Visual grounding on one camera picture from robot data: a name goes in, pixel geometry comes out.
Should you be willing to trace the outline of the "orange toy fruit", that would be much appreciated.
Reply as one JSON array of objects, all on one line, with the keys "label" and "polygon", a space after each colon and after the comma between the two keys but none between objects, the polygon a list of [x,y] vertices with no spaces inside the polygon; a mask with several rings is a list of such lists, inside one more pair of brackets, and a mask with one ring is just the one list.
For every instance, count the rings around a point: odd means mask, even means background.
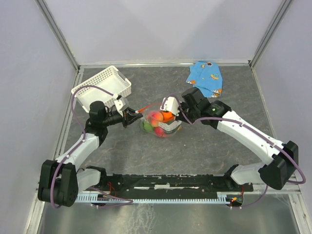
[{"label": "orange toy fruit", "polygon": [[171,113],[171,112],[161,112],[162,116],[163,116],[163,120],[162,122],[170,122],[175,120],[175,116]]}]

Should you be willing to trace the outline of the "green watermelon toy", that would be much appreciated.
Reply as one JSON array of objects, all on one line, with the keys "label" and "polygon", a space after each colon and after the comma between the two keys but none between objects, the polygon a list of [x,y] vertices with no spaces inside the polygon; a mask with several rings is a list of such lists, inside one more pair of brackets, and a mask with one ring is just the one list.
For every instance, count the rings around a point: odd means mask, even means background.
[{"label": "green watermelon toy", "polygon": [[146,122],[146,121],[142,121],[141,124],[141,129],[150,133],[150,132],[153,132],[154,131],[154,128],[153,126],[149,123],[149,122]]}]

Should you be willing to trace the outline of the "peach toy fruit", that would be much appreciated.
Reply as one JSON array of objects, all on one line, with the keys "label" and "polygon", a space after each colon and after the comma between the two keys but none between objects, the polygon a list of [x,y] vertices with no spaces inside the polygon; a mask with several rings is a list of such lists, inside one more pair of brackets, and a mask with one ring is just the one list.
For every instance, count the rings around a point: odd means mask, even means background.
[{"label": "peach toy fruit", "polygon": [[148,114],[148,121],[152,127],[157,127],[160,122],[164,120],[164,117],[161,112],[159,111],[151,111]]}]

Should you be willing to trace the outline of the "clear zip top bag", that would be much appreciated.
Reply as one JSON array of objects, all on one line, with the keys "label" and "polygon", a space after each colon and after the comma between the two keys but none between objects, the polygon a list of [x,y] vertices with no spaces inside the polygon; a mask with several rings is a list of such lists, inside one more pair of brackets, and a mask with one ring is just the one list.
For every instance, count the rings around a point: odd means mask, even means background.
[{"label": "clear zip top bag", "polygon": [[[139,127],[141,129],[141,122],[142,121],[146,121],[146,122],[149,122],[148,121],[148,114],[151,112],[151,111],[159,111],[159,112],[163,112],[160,110],[160,106],[161,106],[161,103],[160,102],[157,102],[157,103],[152,103],[150,105],[147,105],[143,108],[141,108],[139,111],[142,113],[143,117],[140,119],[140,122],[139,122]],[[158,127],[161,127],[162,129],[165,130],[165,132],[168,134],[167,137],[172,137],[173,135],[175,135],[181,128],[182,128],[182,122],[181,121],[178,121],[176,120],[176,116],[175,116],[175,120],[173,121],[170,121],[170,122],[160,122]],[[157,136],[154,131],[153,132],[150,132],[149,134],[152,134],[152,135],[155,135]]]}]

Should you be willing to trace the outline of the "red apple toy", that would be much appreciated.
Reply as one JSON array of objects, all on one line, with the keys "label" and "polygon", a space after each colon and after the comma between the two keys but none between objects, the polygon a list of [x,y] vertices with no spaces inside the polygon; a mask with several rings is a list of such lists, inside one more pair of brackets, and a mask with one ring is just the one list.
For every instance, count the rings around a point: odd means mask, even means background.
[{"label": "red apple toy", "polygon": [[164,129],[162,129],[161,127],[155,127],[154,128],[154,133],[160,137],[160,138],[164,138],[164,137],[167,137],[168,134],[165,132]]}]

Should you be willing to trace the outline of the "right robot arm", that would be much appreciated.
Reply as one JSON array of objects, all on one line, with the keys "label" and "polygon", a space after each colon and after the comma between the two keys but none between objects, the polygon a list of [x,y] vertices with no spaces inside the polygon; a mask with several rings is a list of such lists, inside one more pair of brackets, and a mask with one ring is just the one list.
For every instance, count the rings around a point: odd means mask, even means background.
[{"label": "right robot arm", "polygon": [[250,165],[236,165],[224,177],[224,186],[234,191],[246,183],[264,182],[281,190],[298,170],[298,145],[284,143],[255,128],[222,101],[209,102],[198,88],[182,94],[184,99],[169,98],[166,107],[179,120],[188,124],[201,122],[236,139],[261,160]]}]

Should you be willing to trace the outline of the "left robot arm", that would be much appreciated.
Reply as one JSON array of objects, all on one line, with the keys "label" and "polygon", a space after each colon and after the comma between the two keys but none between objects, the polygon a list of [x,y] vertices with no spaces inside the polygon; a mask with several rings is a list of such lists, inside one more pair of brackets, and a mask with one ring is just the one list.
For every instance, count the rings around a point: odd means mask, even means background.
[{"label": "left robot arm", "polygon": [[108,135],[108,127],[121,123],[127,127],[143,117],[130,108],[126,99],[115,101],[115,111],[109,111],[102,101],[90,104],[89,118],[79,140],[55,160],[46,160],[41,166],[38,199],[49,202],[54,208],[70,207],[79,193],[89,187],[103,190],[107,187],[106,171],[99,167],[88,167],[79,172],[86,158],[99,148]]}]

